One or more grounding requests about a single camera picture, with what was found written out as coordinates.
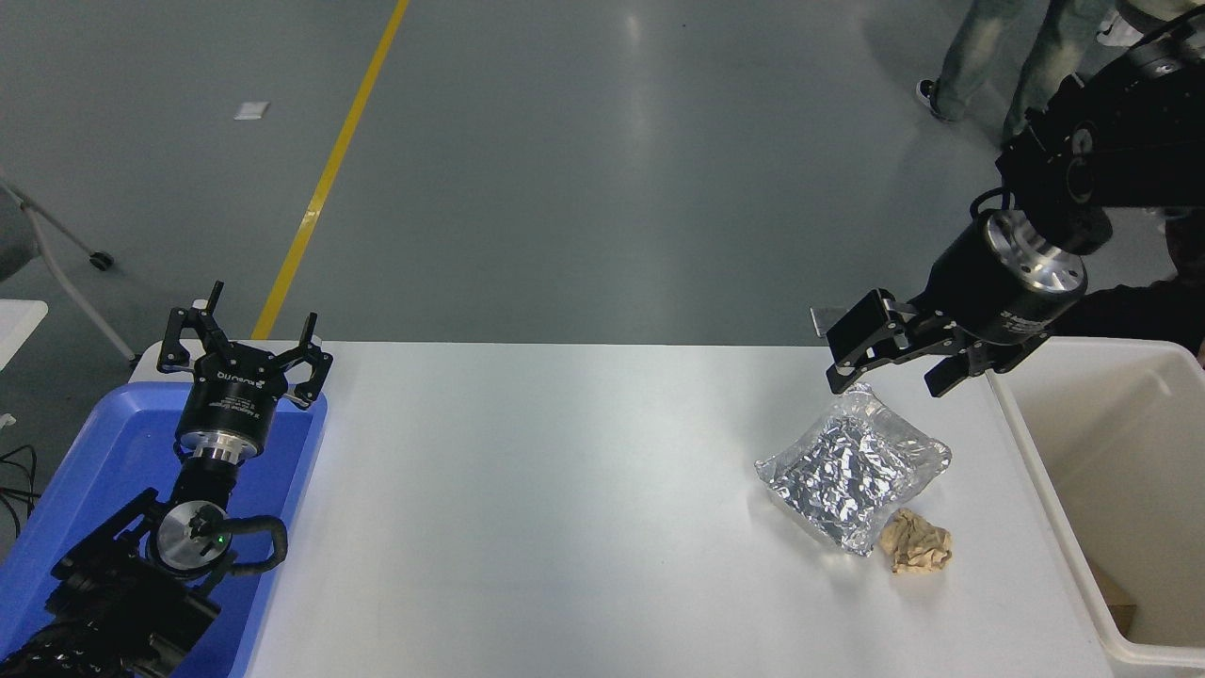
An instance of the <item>silver foil bag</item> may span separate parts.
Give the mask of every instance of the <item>silver foil bag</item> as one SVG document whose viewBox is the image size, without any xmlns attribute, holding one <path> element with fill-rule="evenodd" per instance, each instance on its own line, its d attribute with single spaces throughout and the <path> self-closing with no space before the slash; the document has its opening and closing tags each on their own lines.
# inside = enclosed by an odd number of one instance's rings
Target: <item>silver foil bag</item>
<svg viewBox="0 0 1205 678">
<path fill-rule="evenodd" d="M 950 448 L 856 384 L 782 453 L 754 462 L 788 507 L 851 554 L 869 555 L 895 509 L 950 466 Z"/>
</svg>

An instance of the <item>epoxy floor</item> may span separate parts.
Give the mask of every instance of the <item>epoxy floor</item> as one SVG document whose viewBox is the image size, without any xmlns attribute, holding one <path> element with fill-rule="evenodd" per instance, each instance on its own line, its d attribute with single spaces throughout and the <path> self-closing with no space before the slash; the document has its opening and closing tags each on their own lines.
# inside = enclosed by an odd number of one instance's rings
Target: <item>epoxy floor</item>
<svg viewBox="0 0 1205 678">
<path fill-rule="evenodd" d="M 912 87 L 965 0 L 412 0 L 272 336 L 313 309 L 343 341 L 818 344 L 809 306 L 919 290 L 997 184 L 1038 5 L 946 125 Z M 393 10 L 0 4 L 0 173 L 117 257 L 54 240 L 135 349 L 216 278 L 251 334 Z M 1170 273 L 1115 217 L 1093 285 Z M 129 370 L 40 260 L 0 296 L 51 306 L 0 373 L 42 488 Z"/>
</svg>

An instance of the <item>white plastic bin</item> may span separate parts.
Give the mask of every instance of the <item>white plastic bin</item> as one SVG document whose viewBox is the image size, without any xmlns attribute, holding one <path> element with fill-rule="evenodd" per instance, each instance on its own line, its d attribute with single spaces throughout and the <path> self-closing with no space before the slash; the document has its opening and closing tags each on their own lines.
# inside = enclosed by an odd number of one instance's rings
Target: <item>white plastic bin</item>
<svg viewBox="0 0 1205 678">
<path fill-rule="evenodd" d="M 1205 668 L 1195 358 L 1160 342 L 1057 337 L 993 385 L 1103 644 L 1124 662 Z M 1136 601 L 1130 639 L 1084 556 Z"/>
</svg>

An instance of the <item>crumpled paper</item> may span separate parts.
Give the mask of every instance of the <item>crumpled paper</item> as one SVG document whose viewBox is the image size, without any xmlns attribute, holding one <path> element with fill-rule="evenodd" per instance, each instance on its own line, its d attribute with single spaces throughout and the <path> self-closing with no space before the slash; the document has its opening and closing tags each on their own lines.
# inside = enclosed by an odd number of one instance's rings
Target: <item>crumpled paper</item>
<svg viewBox="0 0 1205 678">
<path fill-rule="evenodd" d="M 953 558 L 950 531 L 909 509 L 900 509 L 878 536 L 878 546 L 892 559 L 892 572 L 936 572 Z"/>
</svg>

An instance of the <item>white table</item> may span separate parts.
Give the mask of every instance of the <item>white table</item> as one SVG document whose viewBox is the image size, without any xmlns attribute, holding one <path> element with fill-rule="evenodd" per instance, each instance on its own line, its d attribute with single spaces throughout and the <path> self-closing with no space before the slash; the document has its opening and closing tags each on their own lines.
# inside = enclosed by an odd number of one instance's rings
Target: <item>white table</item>
<svg viewBox="0 0 1205 678">
<path fill-rule="evenodd" d="M 324 440 L 248 676 L 1111 674 L 987 381 L 934 400 L 928 361 L 870 378 L 954 455 L 910 505 L 952 564 L 892 576 L 753 472 L 830 401 L 824 349 L 324 349 Z"/>
<path fill-rule="evenodd" d="M 46 317 L 46 301 L 0 299 L 0 370 L 16 355 L 37 323 Z"/>
</svg>

